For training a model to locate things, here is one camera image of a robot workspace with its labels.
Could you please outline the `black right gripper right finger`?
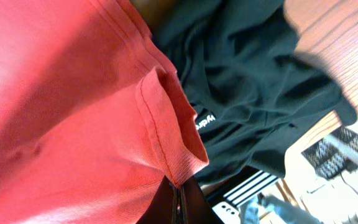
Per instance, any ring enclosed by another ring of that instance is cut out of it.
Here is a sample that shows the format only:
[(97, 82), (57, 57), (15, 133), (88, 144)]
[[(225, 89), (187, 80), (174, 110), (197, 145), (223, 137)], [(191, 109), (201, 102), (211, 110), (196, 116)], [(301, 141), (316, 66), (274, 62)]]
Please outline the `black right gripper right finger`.
[(178, 222), (182, 224), (223, 224), (205, 199), (194, 177), (189, 178), (181, 186)]

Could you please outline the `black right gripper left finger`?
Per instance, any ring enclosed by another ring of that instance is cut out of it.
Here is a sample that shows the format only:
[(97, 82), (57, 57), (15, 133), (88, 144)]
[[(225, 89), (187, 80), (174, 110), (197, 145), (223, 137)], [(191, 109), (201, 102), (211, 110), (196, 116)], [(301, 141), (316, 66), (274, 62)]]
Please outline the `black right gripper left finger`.
[(164, 177), (137, 224), (177, 224), (179, 190)]

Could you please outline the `red printed t-shirt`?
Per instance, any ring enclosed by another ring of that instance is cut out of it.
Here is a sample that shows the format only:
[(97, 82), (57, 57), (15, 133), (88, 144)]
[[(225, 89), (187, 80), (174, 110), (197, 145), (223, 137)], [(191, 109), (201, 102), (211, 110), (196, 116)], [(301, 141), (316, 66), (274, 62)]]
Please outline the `red printed t-shirt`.
[(135, 223), (209, 163), (130, 1), (0, 1), (0, 223)]

